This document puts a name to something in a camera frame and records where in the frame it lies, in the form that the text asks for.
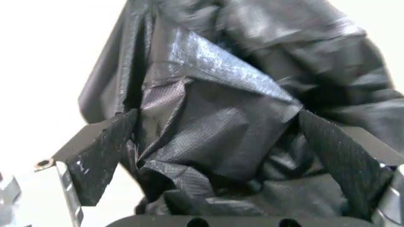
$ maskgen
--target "white surface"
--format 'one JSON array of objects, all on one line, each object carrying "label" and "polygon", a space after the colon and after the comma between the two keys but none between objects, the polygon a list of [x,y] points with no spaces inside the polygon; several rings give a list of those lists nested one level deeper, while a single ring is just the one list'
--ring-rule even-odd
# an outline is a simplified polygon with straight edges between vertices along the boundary
[{"label": "white surface", "polygon": [[[0,0],[0,168],[29,170],[85,122],[77,97],[125,0]],[[332,0],[367,29],[404,91],[403,0]],[[119,167],[83,226],[132,214],[142,197]]]}]

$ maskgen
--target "black nylon fabric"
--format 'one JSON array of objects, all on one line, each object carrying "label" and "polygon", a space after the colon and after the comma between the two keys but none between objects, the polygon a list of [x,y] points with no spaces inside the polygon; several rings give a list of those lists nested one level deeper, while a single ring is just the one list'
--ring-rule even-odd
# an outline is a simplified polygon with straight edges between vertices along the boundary
[{"label": "black nylon fabric", "polygon": [[368,218],[297,117],[404,154],[404,99],[364,30],[323,0],[128,0],[123,17],[116,112],[139,109],[123,161],[137,214]]}]

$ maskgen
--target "black fabric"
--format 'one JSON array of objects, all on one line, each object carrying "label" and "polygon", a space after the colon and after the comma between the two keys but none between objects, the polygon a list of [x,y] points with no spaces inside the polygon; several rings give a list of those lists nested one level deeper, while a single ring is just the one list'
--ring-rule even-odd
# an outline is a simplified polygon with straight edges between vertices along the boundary
[{"label": "black fabric", "polygon": [[55,161],[68,166],[83,206],[95,206],[119,161],[122,157],[129,160],[125,147],[137,116],[137,110],[133,109],[107,121],[89,124],[54,154]]},{"label": "black fabric", "polygon": [[325,169],[351,202],[355,215],[370,220],[393,171],[335,124],[308,111],[301,111],[299,123]]},{"label": "black fabric", "polygon": [[368,218],[389,174],[352,166],[380,177],[356,200],[333,172],[356,163],[321,156],[338,150],[298,118],[404,153],[404,99],[364,30],[324,0],[128,0],[123,19],[112,105],[139,109],[122,159],[145,192],[138,214]]}]

